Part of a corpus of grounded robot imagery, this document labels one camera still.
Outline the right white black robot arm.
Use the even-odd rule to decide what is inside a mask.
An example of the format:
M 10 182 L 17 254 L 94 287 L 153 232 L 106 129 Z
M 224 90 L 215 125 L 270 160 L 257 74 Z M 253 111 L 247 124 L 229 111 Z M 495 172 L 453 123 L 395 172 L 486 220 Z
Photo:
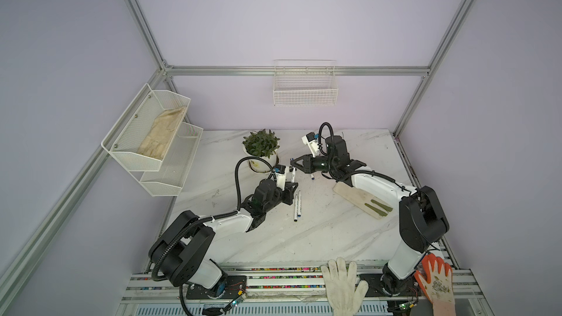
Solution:
M 428 186 L 415 188 L 401 184 L 364 162 L 351 159 L 346 142 L 339 135 L 326 138 L 326 150 L 321 149 L 318 134 L 308 133 L 301 140 L 310 153 L 292 159 L 294 168 L 305 174 L 327 174 L 338 184 L 362 190 L 397 209 L 401 242 L 383 267 L 380 285 L 386 295 L 402 293 L 431 245 L 449 231 L 436 192 Z

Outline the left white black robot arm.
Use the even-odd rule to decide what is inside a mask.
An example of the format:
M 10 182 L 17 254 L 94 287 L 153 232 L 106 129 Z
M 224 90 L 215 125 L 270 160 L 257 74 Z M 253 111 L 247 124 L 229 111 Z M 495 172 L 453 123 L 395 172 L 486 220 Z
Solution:
M 207 290 L 224 285 L 227 273 L 206 257 L 213 241 L 220 235 L 253 231 L 272 209 L 281 203 L 292 205 L 298 186 L 286 182 L 279 187 L 276 181 L 265 179 L 236 211 L 209 217 L 182 212 L 149 250 L 152 280 L 168 280 L 174 287 L 190 283 Z

